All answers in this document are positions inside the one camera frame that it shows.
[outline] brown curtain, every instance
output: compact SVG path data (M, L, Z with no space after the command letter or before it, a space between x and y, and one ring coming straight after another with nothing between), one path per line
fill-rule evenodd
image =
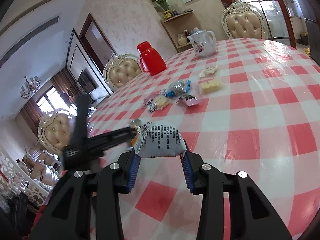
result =
M37 103L30 98L20 111L23 119L38 138L38 127L43 115Z
M82 95L82 92L76 85L75 79L66 68L51 78L51 82L68 106L76 102L76 96Z

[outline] white teapot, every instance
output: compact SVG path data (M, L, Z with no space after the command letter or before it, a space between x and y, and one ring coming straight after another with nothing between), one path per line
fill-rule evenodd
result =
M216 52L216 36L212 31L197 31L187 38L190 40L196 55L200 57L211 56Z

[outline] ceiling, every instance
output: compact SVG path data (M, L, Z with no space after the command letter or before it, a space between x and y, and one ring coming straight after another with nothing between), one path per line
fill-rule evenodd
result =
M15 0L0 22L0 29L42 0ZM59 15L59 22L20 47L0 68L0 119L14 118L28 101L20 96L23 77L40 77L42 85L65 67L73 27L85 0L53 0L13 24L0 36L0 58L21 38Z

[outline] red thermos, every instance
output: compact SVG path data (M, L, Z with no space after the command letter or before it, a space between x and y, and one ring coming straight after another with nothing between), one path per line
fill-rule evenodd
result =
M144 41L137 46L140 53L140 65L144 72L149 72L150 76L154 76L167 68L160 54L151 47L150 43Z

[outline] television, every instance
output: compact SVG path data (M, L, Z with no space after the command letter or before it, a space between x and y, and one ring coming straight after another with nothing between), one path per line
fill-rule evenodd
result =
M90 94L92 91L96 89L95 85L93 84L93 82L90 81L90 79L84 73L84 71L81 71L80 76L77 80L77 83L83 88L83 90L87 94Z

